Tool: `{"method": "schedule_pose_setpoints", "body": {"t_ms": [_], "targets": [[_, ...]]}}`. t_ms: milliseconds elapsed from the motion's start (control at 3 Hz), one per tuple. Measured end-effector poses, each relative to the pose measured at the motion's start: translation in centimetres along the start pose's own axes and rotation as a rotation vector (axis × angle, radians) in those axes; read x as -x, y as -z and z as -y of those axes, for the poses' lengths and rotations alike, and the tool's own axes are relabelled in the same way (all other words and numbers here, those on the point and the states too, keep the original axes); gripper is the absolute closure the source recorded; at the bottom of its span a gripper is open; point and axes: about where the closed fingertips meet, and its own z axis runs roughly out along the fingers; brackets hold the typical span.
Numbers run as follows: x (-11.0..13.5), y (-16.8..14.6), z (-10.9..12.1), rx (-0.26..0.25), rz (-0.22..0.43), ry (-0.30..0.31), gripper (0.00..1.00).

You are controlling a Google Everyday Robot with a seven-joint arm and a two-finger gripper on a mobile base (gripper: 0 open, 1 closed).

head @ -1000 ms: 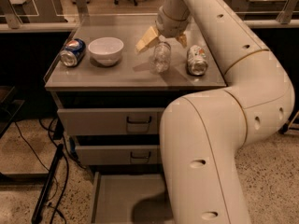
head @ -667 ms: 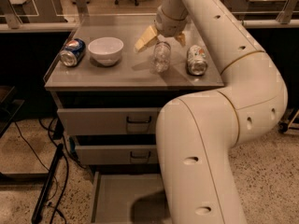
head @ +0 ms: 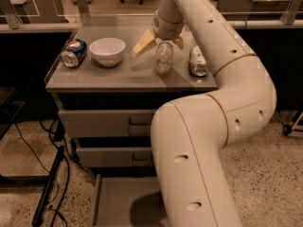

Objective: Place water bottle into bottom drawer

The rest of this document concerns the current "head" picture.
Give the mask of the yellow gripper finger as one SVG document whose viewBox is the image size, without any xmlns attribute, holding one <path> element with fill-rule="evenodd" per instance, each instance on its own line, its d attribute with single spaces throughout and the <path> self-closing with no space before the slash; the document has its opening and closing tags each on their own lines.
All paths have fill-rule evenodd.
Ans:
<svg viewBox="0 0 303 227">
<path fill-rule="evenodd" d="M 180 50 L 184 49 L 184 41 L 183 41 L 183 38 L 181 36 L 179 36 L 178 38 L 174 38 L 172 40 L 172 42 L 174 44 L 176 44 Z"/>
<path fill-rule="evenodd" d="M 134 57 L 156 47 L 156 35 L 152 29 L 147 29 L 133 48 Z"/>
</svg>

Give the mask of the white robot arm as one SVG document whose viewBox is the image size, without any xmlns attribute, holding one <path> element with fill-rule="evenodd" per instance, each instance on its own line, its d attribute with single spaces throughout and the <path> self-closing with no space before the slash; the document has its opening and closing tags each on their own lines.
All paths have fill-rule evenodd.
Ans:
<svg viewBox="0 0 303 227">
<path fill-rule="evenodd" d="M 241 227 L 219 151 L 262 130 L 276 108 L 276 88 L 253 49 L 209 0 L 161 0 L 155 37 L 188 27 L 218 88 L 161 106 L 151 149 L 169 227 Z"/>
</svg>

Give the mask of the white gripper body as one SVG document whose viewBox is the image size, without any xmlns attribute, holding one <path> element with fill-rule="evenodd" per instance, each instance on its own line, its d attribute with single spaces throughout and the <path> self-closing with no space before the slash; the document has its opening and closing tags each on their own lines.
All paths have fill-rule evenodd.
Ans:
<svg viewBox="0 0 303 227">
<path fill-rule="evenodd" d="M 177 39 L 184 27 L 184 17 L 180 12 L 164 12 L 158 9 L 152 19 L 152 30 L 162 41 Z"/>
</svg>

